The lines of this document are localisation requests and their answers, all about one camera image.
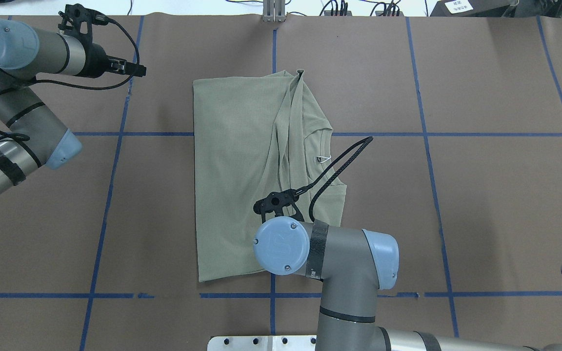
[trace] garment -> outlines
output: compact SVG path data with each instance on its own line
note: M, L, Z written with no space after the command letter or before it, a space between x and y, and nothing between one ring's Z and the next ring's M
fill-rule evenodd
M199 281L262 271L253 252L261 225L253 204L315 180L330 164L315 158L330 157L333 129L303 71L193 85ZM305 220L311 198L333 173L301 195L297 205ZM317 200L314 216L339 226L345 195L346 185L336 179Z

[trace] white bracket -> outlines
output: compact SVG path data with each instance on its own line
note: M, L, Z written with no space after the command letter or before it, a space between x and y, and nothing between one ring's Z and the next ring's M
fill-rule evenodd
M207 351L314 351L315 335L213 337Z
M285 0L263 0L264 22L285 22Z

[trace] green cloth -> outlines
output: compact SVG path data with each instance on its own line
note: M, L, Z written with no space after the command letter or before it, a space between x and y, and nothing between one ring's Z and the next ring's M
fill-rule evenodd
M262 271L253 252L261 225L253 204L315 180L330 164L315 158L331 156L333 129L303 71L193 85L199 281ZM333 173L297 202L305 220L310 200ZM314 216L339 226L345 195L346 185L336 179L317 200Z

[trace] sticker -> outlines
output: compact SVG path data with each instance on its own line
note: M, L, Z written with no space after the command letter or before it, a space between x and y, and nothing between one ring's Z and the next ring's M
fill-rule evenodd
M448 7L448 11L450 11L450 13L464 13L465 11L471 11L474 9L468 0L455 0L446 2L444 5Z

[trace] white mounting plate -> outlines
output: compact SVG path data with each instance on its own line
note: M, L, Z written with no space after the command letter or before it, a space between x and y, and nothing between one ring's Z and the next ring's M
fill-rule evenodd
M314 351L315 335L266 335L248 337L213 337L207 351Z

